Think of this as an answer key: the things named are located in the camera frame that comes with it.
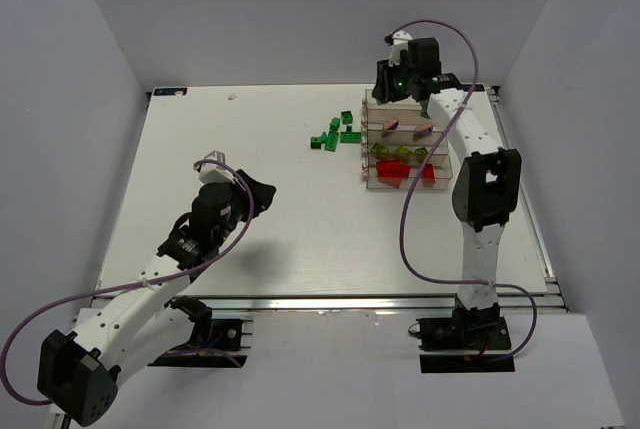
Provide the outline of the purple lego base brick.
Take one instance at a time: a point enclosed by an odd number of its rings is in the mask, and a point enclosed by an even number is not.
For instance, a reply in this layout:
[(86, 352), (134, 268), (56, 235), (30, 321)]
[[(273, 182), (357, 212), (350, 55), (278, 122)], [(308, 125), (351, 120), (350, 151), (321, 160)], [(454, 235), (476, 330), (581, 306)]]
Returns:
[(413, 140), (417, 141), (417, 140), (424, 139), (425, 137), (429, 136), (433, 132), (433, 129), (434, 129), (434, 125), (431, 123), (425, 123), (425, 124), (416, 126), (413, 131)]

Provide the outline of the lime lego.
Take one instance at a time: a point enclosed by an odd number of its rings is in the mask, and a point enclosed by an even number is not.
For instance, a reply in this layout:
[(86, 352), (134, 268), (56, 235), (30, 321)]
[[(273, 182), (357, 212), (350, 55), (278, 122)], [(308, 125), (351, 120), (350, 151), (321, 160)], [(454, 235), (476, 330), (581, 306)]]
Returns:
[(379, 161), (385, 161), (389, 158), (389, 148), (384, 144), (375, 143), (370, 150), (370, 153)]

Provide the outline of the green long lego brick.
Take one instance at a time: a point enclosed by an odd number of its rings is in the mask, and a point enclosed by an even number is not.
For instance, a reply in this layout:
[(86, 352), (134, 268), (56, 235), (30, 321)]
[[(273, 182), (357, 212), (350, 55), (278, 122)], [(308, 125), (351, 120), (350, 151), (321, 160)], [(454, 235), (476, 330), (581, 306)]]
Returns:
[(336, 132), (330, 132), (324, 140), (324, 149), (329, 152), (335, 152), (340, 141), (340, 135)]

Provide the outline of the red long lego brick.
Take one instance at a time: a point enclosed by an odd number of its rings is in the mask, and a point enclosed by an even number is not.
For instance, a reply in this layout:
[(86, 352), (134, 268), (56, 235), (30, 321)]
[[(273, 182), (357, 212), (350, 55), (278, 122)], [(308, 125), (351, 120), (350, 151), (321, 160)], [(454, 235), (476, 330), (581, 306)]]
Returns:
[(402, 175), (404, 173), (403, 164), (397, 160), (378, 161), (376, 163), (376, 171), (379, 175), (385, 175), (385, 174)]

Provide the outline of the red small lego brick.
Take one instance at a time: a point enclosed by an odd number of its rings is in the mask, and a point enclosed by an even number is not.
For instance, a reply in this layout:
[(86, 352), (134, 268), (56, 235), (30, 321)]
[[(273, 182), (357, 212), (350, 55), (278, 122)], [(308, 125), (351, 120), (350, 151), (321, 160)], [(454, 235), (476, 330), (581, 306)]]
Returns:
[(399, 164), (397, 166), (397, 174), (401, 178), (407, 178), (410, 175), (410, 172), (411, 172), (411, 167), (409, 165)]

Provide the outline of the purple curved lego piece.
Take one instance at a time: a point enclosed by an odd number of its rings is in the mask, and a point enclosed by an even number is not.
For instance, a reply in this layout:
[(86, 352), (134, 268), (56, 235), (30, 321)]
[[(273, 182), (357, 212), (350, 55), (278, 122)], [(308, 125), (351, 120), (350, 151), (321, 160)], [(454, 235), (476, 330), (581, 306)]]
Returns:
[(383, 131), (395, 131), (397, 129), (398, 125), (399, 125), (399, 120), (398, 119), (389, 119), (383, 124), (382, 130)]

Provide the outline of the red curved lego piece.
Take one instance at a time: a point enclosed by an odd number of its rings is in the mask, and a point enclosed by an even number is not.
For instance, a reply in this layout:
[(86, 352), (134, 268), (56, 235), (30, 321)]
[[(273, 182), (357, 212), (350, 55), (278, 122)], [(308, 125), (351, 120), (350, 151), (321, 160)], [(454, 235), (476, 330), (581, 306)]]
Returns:
[(404, 178), (396, 174), (379, 175), (377, 181), (385, 186), (399, 188), (402, 186)]

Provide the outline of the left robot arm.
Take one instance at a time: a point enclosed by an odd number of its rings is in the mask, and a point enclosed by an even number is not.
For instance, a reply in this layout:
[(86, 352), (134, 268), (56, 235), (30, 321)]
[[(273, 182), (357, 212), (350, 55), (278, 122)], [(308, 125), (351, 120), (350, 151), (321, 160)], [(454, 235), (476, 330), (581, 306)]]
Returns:
[(172, 349), (205, 343), (210, 309), (184, 295), (238, 224), (272, 204), (276, 189), (244, 171), (201, 169), (201, 188), (179, 216), (134, 289), (123, 289), (68, 333), (51, 332), (40, 350), (37, 388), (82, 427), (96, 423), (120, 387)]

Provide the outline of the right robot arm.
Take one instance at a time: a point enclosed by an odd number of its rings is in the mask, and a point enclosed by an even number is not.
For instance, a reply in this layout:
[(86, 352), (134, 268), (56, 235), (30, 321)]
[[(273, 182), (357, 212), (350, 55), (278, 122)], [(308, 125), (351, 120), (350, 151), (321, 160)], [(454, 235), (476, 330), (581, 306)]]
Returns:
[(480, 124), (469, 105), (472, 91), (442, 72), (436, 39), (415, 39), (398, 30), (385, 42), (390, 55), (377, 63), (373, 98), (380, 104), (408, 98), (420, 104), (460, 164), (452, 207), (462, 226), (463, 261), (453, 316), (467, 331), (495, 326), (500, 318), (498, 249), (517, 207), (521, 155), (501, 147)]

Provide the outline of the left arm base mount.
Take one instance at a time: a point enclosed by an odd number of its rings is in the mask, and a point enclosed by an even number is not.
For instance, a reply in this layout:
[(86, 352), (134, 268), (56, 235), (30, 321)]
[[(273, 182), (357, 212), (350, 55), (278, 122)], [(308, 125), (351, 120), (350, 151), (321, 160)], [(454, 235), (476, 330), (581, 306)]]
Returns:
[(216, 315), (203, 301), (183, 296), (166, 305), (187, 316), (189, 338), (170, 349), (149, 367), (240, 369), (251, 348), (253, 321)]

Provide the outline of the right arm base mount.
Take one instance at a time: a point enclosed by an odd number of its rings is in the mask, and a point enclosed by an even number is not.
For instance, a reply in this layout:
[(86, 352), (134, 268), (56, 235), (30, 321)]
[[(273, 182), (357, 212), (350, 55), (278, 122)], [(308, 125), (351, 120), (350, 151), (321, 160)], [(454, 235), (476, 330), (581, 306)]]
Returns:
[(453, 317), (417, 319), (408, 335), (419, 342), (422, 374), (513, 373), (505, 318), (493, 328), (465, 333)]

